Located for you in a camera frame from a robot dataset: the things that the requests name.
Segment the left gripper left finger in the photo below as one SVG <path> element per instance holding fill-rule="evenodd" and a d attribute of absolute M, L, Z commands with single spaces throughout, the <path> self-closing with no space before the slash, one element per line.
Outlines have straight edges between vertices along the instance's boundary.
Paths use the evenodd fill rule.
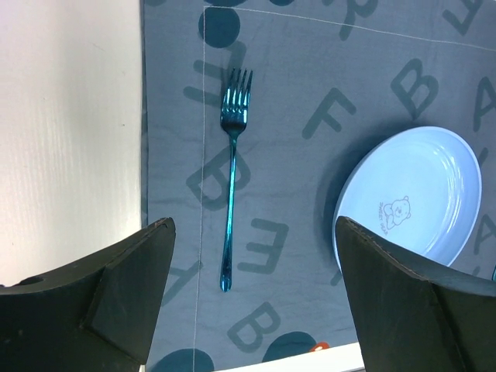
<path fill-rule="evenodd" d="M 174 252 L 173 219 L 1 289 L 3 371 L 138 371 Z"/>

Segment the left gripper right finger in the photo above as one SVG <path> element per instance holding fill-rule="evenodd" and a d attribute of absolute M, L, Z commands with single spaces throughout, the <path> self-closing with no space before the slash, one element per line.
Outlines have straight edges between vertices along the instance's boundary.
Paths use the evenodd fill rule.
<path fill-rule="evenodd" d="M 367 371 L 493 371 L 495 283 L 336 221 L 341 272 Z"/>

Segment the blue plastic plate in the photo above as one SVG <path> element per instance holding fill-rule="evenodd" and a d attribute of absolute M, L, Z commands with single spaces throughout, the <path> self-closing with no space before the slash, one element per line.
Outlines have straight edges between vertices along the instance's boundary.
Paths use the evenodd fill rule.
<path fill-rule="evenodd" d="M 356 165 L 333 217 L 349 217 L 449 267 L 473 231 L 481 194 L 481 169 L 468 143 L 448 129 L 421 126 L 386 139 Z"/>

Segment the blue letter-print placemat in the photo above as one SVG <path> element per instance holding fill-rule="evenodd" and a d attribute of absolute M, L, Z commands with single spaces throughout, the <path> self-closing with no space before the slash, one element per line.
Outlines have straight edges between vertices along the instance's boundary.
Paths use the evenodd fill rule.
<path fill-rule="evenodd" d="M 455 268 L 495 266 L 493 1 L 147 1 L 143 215 L 176 242 L 149 371 L 214 371 L 356 341 L 332 249 L 350 172 L 403 130 L 473 148 L 482 202 Z M 237 140 L 232 287 L 219 286 L 232 70 L 253 72 Z"/>

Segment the blue metal fork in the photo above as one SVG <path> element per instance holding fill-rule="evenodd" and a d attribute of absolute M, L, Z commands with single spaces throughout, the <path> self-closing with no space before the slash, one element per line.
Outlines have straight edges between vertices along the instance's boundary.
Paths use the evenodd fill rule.
<path fill-rule="evenodd" d="M 232 287 L 233 265 L 233 207 L 236 190 L 236 148 L 237 140 L 246 129 L 250 105 L 250 90 L 253 72 L 234 68 L 222 99 L 220 124 L 229 137 L 229 183 L 226 215 L 226 233 L 222 251 L 219 286 L 223 292 Z"/>

